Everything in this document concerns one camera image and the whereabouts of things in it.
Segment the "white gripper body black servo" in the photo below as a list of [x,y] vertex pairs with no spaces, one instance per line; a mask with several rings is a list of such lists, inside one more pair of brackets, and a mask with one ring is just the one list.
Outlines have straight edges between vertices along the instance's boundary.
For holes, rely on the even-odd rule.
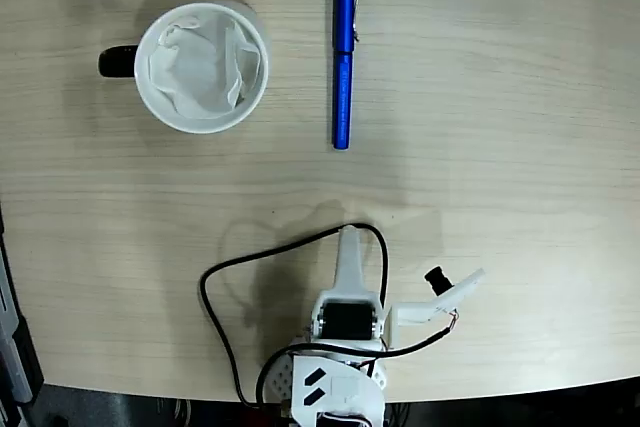
[[309,339],[381,350],[385,295],[368,290],[322,290],[313,306]]

